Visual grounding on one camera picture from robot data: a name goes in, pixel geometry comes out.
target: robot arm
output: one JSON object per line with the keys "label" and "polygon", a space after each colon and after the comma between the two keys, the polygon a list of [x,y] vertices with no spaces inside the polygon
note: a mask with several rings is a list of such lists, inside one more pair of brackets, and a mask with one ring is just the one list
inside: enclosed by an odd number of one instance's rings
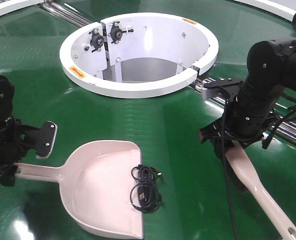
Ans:
{"label": "robot arm", "polygon": [[[218,131],[222,124],[225,141],[236,140],[246,147],[262,139],[262,133],[278,120],[272,110],[284,89],[296,91],[296,50],[289,52],[295,48],[294,43],[296,38],[290,37],[261,41],[252,46],[247,57],[247,80],[239,84],[240,90],[236,97],[227,103],[225,122],[219,118],[199,130],[198,136],[202,143],[208,139],[222,139]],[[207,92],[222,92],[222,88],[231,86],[229,83],[223,81],[216,91],[211,87],[213,82],[204,83],[201,87],[203,96],[214,97]]]}
{"label": "robot arm", "polygon": [[35,149],[37,158],[47,158],[55,141],[57,126],[47,121],[41,128],[23,125],[14,118],[14,86],[0,75],[0,183],[12,187],[15,183],[16,166],[28,150]]}

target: green table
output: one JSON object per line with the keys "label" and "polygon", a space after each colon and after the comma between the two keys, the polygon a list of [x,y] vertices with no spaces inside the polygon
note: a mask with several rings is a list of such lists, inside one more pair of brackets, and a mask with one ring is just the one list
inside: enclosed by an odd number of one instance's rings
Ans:
{"label": "green table", "polygon": [[[259,41],[294,36],[289,22],[227,0],[69,0],[93,21],[124,13],[183,16],[209,28],[219,40],[214,67],[203,77],[245,78],[246,56]],[[145,240],[232,240],[223,168],[198,128],[221,110],[186,87],[148,99],[115,99],[86,91],[64,74],[63,40],[76,26],[37,6],[0,17],[0,74],[16,87],[14,116],[41,126],[58,126],[52,155],[24,163],[60,166],[78,146],[94,140],[128,140],[141,149],[143,163],[163,173],[163,205],[144,215]],[[276,137],[267,150],[247,148],[258,174],[296,225],[296,146]],[[276,240],[278,232],[250,193],[232,188],[241,239]],[[62,206],[58,184],[18,179],[0,185],[0,240],[103,240],[82,230]]]}

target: sticker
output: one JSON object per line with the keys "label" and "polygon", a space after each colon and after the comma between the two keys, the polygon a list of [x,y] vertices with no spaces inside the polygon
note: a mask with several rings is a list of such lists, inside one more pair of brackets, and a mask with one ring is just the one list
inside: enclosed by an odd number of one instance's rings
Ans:
{"label": "sticker", "polygon": [[198,24],[196,21],[193,21],[193,20],[190,20],[190,19],[187,19],[187,18],[183,18],[182,20],[184,20],[187,23],[193,24],[193,25]]}
{"label": "sticker", "polygon": [[86,77],[86,74],[82,72],[80,69],[78,69],[76,66],[71,66],[69,69],[79,78],[83,79]]}

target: pink dustpan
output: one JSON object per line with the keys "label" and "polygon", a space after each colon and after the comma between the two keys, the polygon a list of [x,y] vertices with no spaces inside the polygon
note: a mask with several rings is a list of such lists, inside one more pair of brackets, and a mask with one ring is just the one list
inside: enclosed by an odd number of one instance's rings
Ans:
{"label": "pink dustpan", "polygon": [[140,163],[133,142],[99,140],[80,146],[61,167],[18,163],[16,177],[59,183],[66,211],[92,234],[142,239],[142,213],[129,204],[131,169]]}

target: screw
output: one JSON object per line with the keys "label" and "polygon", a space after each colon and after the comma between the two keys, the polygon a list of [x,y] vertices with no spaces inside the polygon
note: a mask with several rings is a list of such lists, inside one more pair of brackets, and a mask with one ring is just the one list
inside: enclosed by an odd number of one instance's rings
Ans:
{"label": "screw", "polygon": [[101,39],[101,38],[97,39],[97,45],[98,46],[103,46],[103,44],[104,44],[103,39]]}
{"label": "screw", "polygon": [[120,39],[122,37],[122,32],[121,31],[117,31],[115,33],[115,37],[118,38],[118,39]]}

